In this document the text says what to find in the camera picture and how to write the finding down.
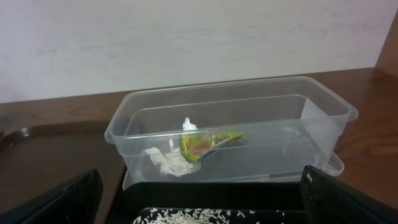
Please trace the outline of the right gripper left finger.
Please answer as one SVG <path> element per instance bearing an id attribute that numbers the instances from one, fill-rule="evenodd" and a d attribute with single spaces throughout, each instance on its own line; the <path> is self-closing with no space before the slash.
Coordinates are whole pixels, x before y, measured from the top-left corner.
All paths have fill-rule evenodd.
<path id="1" fill-rule="evenodd" d="M 1 214 L 1 224 L 82 223 L 95 221 L 103 193 L 97 169 L 90 169 Z"/>

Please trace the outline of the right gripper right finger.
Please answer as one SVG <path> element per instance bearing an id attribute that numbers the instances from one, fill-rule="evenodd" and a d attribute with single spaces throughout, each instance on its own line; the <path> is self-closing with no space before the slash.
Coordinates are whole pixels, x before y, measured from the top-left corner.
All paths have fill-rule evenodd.
<path id="1" fill-rule="evenodd" d="M 313 166 L 304 167 L 300 191 L 310 223 L 397 223 L 396 209 Z"/>

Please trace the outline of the white tissue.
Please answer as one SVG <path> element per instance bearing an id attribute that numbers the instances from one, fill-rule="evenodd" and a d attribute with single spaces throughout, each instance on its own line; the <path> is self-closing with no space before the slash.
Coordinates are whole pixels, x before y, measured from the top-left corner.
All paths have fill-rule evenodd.
<path id="1" fill-rule="evenodd" d="M 161 174 L 181 177 L 201 169 L 201 162 L 188 162 L 180 152 L 182 147 L 174 147 L 172 139 L 169 141 L 169 146 L 169 152 L 161 152 L 157 147 L 144 150 L 149 155 L 152 163 L 160 167 Z"/>

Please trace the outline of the green snack wrapper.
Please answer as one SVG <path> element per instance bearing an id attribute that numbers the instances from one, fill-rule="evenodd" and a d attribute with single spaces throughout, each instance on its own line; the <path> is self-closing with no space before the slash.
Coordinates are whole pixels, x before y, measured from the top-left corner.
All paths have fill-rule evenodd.
<path id="1" fill-rule="evenodd" d="M 188 162 L 197 162 L 219 148 L 228 147 L 244 138 L 245 132 L 225 134 L 182 134 L 179 139 L 180 153 Z"/>

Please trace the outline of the clear plastic waste bin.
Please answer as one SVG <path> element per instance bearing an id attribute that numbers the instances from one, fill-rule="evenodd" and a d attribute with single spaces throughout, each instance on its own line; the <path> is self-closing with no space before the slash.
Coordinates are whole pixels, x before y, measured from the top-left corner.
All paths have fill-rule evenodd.
<path id="1" fill-rule="evenodd" d="M 126 167 L 126 183 L 285 182 L 307 165 L 339 175 L 331 160 L 358 110 L 310 77 L 280 77 L 194 85 L 128 94 L 104 134 Z M 204 157 L 201 169 L 175 177 L 160 173 L 144 150 L 169 152 L 182 134 L 245 132 Z"/>

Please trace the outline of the dark brown serving tray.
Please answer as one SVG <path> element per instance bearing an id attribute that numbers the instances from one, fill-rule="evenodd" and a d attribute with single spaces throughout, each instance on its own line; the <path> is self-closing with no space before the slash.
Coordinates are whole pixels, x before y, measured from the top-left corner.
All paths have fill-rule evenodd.
<path id="1" fill-rule="evenodd" d="M 97 169 L 103 194 L 96 223 L 105 223 L 124 176 L 115 145 L 106 142 L 107 121 L 23 128 L 1 137 L 1 212 Z"/>

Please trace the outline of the black rectangular tray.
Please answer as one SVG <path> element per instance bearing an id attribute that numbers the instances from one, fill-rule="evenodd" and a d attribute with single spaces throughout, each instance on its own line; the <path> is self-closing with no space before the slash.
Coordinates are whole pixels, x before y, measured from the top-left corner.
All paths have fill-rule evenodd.
<path id="1" fill-rule="evenodd" d="M 227 223 L 308 223 L 298 183 L 140 182 L 116 200 L 108 223 L 149 223 L 179 211 L 220 210 Z"/>

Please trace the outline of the spilled rice food scraps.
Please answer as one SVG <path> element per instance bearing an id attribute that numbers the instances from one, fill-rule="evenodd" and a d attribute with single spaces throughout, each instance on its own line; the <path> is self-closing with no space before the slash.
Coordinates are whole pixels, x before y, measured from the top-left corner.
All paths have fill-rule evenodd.
<path id="1" fill-rule="evenodd" d="M 287 214 L 280 210 L 233 210 L 221 208 L 145 208 L 132 224 L 287 224 Z"/>

